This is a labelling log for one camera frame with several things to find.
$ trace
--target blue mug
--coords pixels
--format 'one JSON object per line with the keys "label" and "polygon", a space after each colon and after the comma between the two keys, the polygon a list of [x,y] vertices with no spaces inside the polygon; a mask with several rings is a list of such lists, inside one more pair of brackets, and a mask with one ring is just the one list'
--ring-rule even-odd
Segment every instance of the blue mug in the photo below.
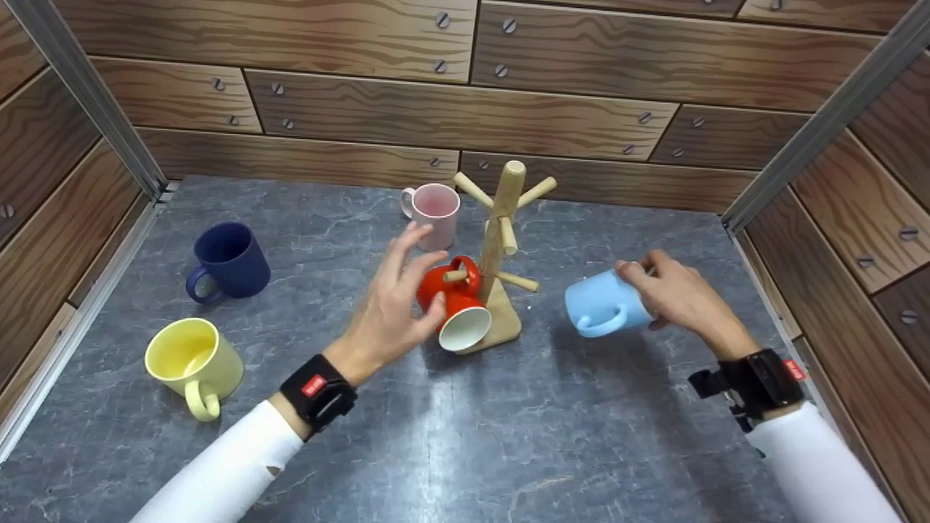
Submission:
{"label": "blue mug", "polygon": [[[204,305],[221,296],[248,298],[255,296],[272,279],[265,255],[252,230],[234,221],[220,223],[206,230],[193,244],[193,255],[200,266],[187,276],[187,293]],[[217,288],[207,294],[197,294],[197,281],[210,275]]]}
{"label": "blue mug", "polygon": [[570,285],[565,290],[565,308],[585,338],[649,325],[655,319],[643,306],[639,292],[613,269]]}

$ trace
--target wooden mug tree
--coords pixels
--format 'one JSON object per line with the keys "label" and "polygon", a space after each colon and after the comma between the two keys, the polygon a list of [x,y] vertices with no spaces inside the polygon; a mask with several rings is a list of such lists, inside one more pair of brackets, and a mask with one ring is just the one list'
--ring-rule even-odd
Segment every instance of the wooden mug tree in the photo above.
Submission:
{"label": "wooden mug tree", "polygon": [[[539,290],[538,282],[500,270],[504,255],[512,256],[517,251],[516,235],[513,233],[513,214],[518,208],[555,188],[555,178],[550,176],[526,193],[520,194],[523,191],[525,177],[526,166],[523,163],[515,160],[507,162],[500,173],[498,191],[493,199],[461,172],[452,179],[462,191],[491,209],[491,216],[485,224],[481,258],[478,260],[478,271],[481,273],[481,290],[478,293],[478,299],[491,312],[491,329],[480,342],[457,354],[466,355],[477,352],[509,342],[520,335],[520,330],[523,328],[520,317],[513,310],[511,299],[507,296],[501,281],[525,288],[530,292]],[[444,280],[458,281],[465,277],[465,271],[452,271],[445,274]]]}

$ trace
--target wall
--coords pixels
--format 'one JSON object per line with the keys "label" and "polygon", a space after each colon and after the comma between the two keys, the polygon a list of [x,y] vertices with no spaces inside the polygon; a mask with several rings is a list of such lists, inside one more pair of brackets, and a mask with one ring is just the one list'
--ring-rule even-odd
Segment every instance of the wall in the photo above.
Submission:
{"label": "wall", "polygon": [[930,53],[738,241],[850,448],[930,521]]}
{"label": "wall", "polygon": [[144,203],[0,3],[0,422]]}
{"label": "wall", "polygon": [[165,174],[723,212],[911,0],[56,0]]}

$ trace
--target mug tree base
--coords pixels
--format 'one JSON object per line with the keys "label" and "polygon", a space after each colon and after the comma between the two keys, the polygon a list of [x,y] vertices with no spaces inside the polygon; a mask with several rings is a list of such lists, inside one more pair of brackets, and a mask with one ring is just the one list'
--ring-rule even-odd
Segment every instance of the mug tree base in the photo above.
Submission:
{"label": "mug tree base", "polygon": [[487,298],[485,307],[491,312],[491,329],[478,343],[456,352],[457,355],[476,353],[514,340],[520,335],[520,331],[523,329],[520,316],[513,309],[511,299],[507,296],[507,291],[504,290],[504,286],[498,278],[494,278],[494,286],[491,288],[491,294]]}

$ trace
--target red mug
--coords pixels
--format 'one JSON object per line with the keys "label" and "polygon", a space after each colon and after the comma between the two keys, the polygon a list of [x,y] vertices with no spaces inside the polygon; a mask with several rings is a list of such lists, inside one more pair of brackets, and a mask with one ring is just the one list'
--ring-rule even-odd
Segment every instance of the red mug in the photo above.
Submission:
{"label": "red mug", "polygon": [[[446,282],[443,275],[465,269],[464,280]],[[463,351],[478,343],[491,329],[491,313],[478,301],[481,274],[467,256],[456,256],[448,265],[433,267],[417,288],[417,303],[425,313],[432,298],[445,293],[445,320],[436,330],[439,345],[447,351]]]}

